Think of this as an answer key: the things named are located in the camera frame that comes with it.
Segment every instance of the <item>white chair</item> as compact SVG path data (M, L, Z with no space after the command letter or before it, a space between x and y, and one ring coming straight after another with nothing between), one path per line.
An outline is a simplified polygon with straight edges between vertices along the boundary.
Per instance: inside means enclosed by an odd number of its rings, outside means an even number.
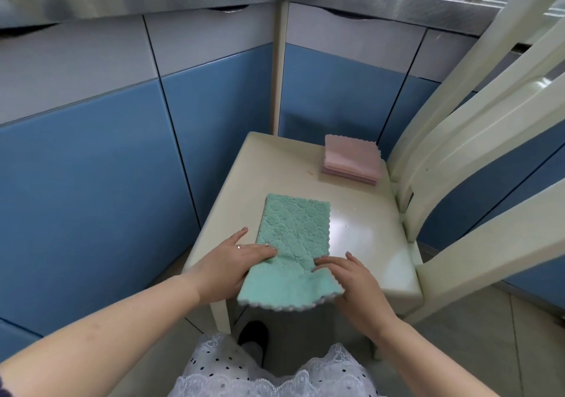
M517 38L528 33L517 29L520 12L533 31L530 20L555 0L526 1L509 2L420 109L413 122L425 124L411 124L391 162L382 163L391 175L396 171L397 183L386 171L376 187L322 174L324 147L250 133L185 268L243 226L249 233L242 243L254 243L269 193L329 201L330 254L356 255L377 278L395 312L409 322L564 254L565 180L480 226L425 264L415 243L427 216L451 189L565 119L565 75L552 83L544 79L565 59L565 20L449 115ZM509 14L515 29L509 29ZM499 18L506 23L498 23ZM225 301L211 308L218 330L230 333Z

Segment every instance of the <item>pink cloth stack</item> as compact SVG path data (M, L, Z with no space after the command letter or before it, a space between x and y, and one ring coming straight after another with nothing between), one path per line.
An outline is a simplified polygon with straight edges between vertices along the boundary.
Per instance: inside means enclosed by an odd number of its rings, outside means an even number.
M340 135L325 136L326 174L375 185L381 178L381 153L376 143Z

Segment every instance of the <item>tile floor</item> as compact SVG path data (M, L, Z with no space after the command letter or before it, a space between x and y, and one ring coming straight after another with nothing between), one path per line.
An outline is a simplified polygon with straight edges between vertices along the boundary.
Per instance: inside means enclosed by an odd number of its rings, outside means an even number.
M183 264L179 261L172 265L163 278L180 272ZM244 310L234 301L228 307L234 336L248 321L260 319L267 324L271 341L265 367L274 374L293 373L309 358L323 356L339 340L373 374L380 393L413 396L387 362L371 359L369 343L330 304L301 313ZM554 317L508 293L484 288L416 328L501 397L565 395L565 328ZM142 358L109 397L166 397L196 340L202 332L214 330L208 306L190 313Z

